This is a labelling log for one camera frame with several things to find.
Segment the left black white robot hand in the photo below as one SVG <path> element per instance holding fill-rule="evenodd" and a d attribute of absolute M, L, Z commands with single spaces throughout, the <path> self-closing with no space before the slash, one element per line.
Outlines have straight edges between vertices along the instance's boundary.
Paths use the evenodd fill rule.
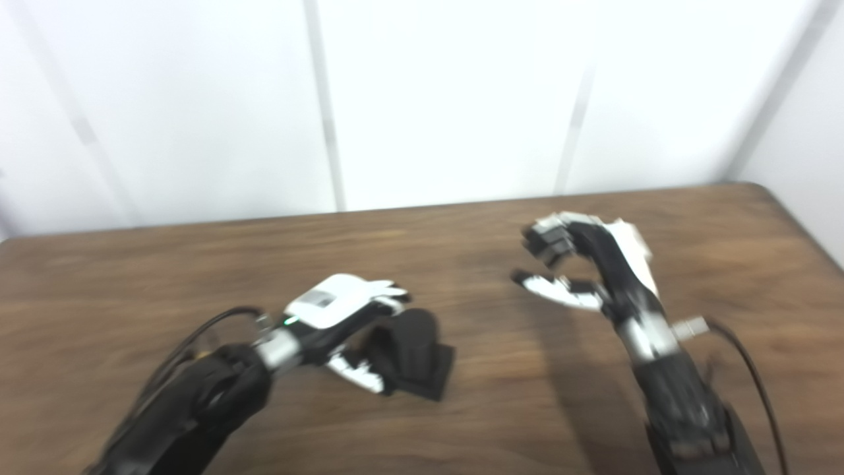
<path fill-rule="evenodd" d="M 364 390 L 389 396 L 393 384 L 349 339 L 378 321 L 401 315 L 411 300 L 392 280 L 332 274 L 287 304 L 282 327 L 298 341 L 302 365 L 328 367 Z"/>

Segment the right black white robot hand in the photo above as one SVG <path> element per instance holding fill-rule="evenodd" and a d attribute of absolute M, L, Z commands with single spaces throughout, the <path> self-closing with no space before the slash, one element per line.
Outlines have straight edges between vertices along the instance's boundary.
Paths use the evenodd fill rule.
<path fill-rule="evenodd" d="M 531 294 L 573 309 L 599 311 L 616 325 L 642 315 L 664 315 L 650 269 L 651 251 L 633 224 L 558 212 L 524 226 L 522 237 L 527 252 L 549 270 L 576 255 L 592 262 L 601 277 L 590 282 L 513 271 L 513 282 Z"/>

